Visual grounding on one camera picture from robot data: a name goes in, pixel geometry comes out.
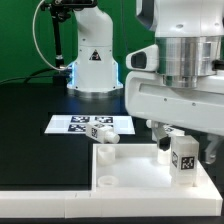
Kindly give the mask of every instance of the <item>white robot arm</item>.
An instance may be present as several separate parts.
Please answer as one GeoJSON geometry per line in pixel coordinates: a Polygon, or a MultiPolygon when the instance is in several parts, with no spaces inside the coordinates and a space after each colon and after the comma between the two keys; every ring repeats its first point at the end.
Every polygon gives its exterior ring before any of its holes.
{"type": "MultiPolygon", "coordinates": [[[[223,0],[138,0],[137,17],[155,45],[127,57],[132,116],[224,136],[223,0]]],[[[214,161],[208,150],[207,162],[214,161]]]]}
{"type": "Polygon", "coordinates": [[[68,92],[85,98],[106,98],[121,94],[123,85],[118,81],[118,64],[113,58],[113,22],[109,15],[98,8],[98,1],[42,2],[42,10],[48,8],[52,15],[57,67],[63,63],[58,22],[70,18],[71,11],[77,20],[78,58],[72,63],[72,81],[67,85],[68,92]]]}

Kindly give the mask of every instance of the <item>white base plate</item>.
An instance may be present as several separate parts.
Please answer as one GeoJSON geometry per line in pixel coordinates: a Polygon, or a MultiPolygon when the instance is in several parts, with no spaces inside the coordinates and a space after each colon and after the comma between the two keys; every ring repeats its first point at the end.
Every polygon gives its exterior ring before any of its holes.
{"type": "Polygon", "coordinates": [[[97,164],[99,146],[93,148],[92,191],[0,192],[0,218],[221,215],[222,198],[200,163],[194,187],[174,187],[169,166],[157,162],[156,145],[111,145],[116,160],[109,166],[97,164]],[[105,175],[119,185],[98,187],[105,175]]]}

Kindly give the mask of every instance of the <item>green wall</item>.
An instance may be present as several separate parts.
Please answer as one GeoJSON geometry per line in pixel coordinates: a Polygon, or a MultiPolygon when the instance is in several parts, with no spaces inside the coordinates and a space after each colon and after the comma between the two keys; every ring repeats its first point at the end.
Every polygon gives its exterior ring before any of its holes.
{"type": "MultiPolygon", "coordinates": [[[[125,66],[125,47],[121,17],[122,0],[99,0],[99,8],[114,21],[114,58],[120,64],[120,81],[128,74],[125,66]]],[[[40,0],[1,0],[0,19],[0,80],[27,76],[47,68],[36,52],[32,38],[32,19],[40,0]]],[[[124,26],[128,52],[144,48],[154,42],[153,33],[147,31],[135,18],[135,0],[123,0],[124,26]]],[[[63,55],[68,64],[77,55],[76,21],[60,25],[63,55]]],[[[54,64],[54,41],[50,13],[40,12],[37,20],[37,39],[45,57],[54,64]]]]}

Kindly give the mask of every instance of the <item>black tabletop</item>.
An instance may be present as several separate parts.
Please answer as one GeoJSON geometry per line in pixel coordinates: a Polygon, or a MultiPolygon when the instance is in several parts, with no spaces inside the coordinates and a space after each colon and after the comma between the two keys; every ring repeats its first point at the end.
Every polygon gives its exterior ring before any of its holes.
{"type": "MultiPolygon", "coordinates": [[[[51,84],[3,85],[0,98],[0,190],[91,189],[95,142],[85,135],[46,135],[44,131],[55,114],[127,115],[124,98],[84,100],[69,96],[65,87],[51,84]]],[[[150,143],[151,132],[145,121],[133,118],[133,122],[136,135],[121,135],[120,142],[150,143]]],[[[0,223],[215,224],[224,223],[224,217],[0,219],[0,223]]]]}

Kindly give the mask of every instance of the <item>white block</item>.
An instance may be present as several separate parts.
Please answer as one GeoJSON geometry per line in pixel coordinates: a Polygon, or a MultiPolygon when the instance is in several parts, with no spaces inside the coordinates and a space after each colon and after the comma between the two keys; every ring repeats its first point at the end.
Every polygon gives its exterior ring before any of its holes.
{"type": "Polygon", "coordinates": [[[86,123],[86,135],[100,143],[117,144],[120,141],[120,136],[114,132],[113,127],[99,121],[86,123]]]}
{"type": "Polygon", "coordinates": [[[193,186],[197,175],[199,143],[191,136],[176,136],[171,141],[170,175],[173,183],[193,186]]]}

